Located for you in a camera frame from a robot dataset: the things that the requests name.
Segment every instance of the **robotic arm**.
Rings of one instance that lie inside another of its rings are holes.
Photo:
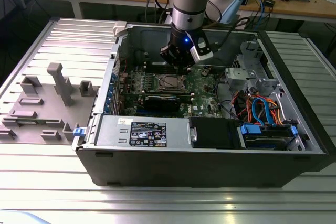
[[[211,0],[220,6],[221,12],[232,0]],[[161,48],[160,55],[179,71],[185,71],[195,62],[209,59],[217,51],[216,44],[210,44],[202,30],[205,12],[217,20],[219,13],[207,5],[208,0],[174,0],[170,41]]]

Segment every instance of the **power supply label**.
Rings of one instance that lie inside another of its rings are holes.
[[[167,147],[166,123],[132,122],[130,145],[143,147]]]

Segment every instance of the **motherboard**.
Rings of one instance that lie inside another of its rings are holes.
[[[193,66],[186,75],[148,72],[135,67],[120,75],[121,112],[127,116],[222,117],[215,95],[219,76]]]

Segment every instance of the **blue latch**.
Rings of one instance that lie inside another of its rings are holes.
[[[243,126],[240,127],[241,133],[244,134],[261,134],[261,129],[259,125],[254,124],[243,124]]]
[[[75,128],[73,130],[74,136],[85,136],[86,135],[86,127]]]
[[[297,136],[299,134],[298,129],[295,126],[292,126],[290,129],[292,130],[294,136]]]

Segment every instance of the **circuit board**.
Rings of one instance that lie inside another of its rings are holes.
[[[215,96],[216,77],[216,74],[210,74],[209,68],[196,66],[183,76],[146,73],[144,69],[136,67],[126,78],[122,78],[123,114],[171,118],[222,117]],[[179,98],[180,108],[175,113],[148,112],[143,106],[143,100],[149,95]]]

